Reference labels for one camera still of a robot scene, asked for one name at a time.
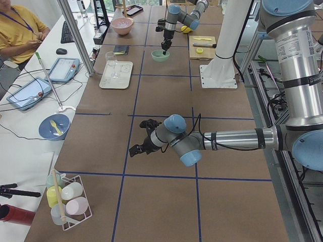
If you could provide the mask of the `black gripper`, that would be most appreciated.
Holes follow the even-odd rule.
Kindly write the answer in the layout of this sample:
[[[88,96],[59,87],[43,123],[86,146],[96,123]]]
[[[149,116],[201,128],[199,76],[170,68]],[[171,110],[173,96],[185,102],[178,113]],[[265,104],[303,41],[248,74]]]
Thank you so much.
[[[167,51],[172,45],[172,39],[175,33],[175,21],[168,19],[159,19],[155,28],[156,32],[164,32],[164,41],[161,43],[163,49],[163,55],[166,55]]]
[[[146,152],[146,154],[149,154],[151,152],[158,151],[161,149],[161,147],[156,146],[151,138],[150,135],[152,132],[161,124],[161,122],[153,120],[153,119],[148,119],[144,120],[140,123],[140,128],[146,129],[147,132],[147,137],[144,139],[144,142],[142,145],[134,145],[129,149],[129,155],[130,157],[134,157],[137,154],[141,154]]]

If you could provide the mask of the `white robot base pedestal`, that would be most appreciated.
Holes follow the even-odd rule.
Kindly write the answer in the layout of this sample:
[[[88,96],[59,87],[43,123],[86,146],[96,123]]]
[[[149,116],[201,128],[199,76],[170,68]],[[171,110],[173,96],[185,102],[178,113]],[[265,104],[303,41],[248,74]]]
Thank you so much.
[[[202,88],[237,88],[233,60],[252,6],[251,0],[228,1],[215,56],[207,66],[200,66]]]

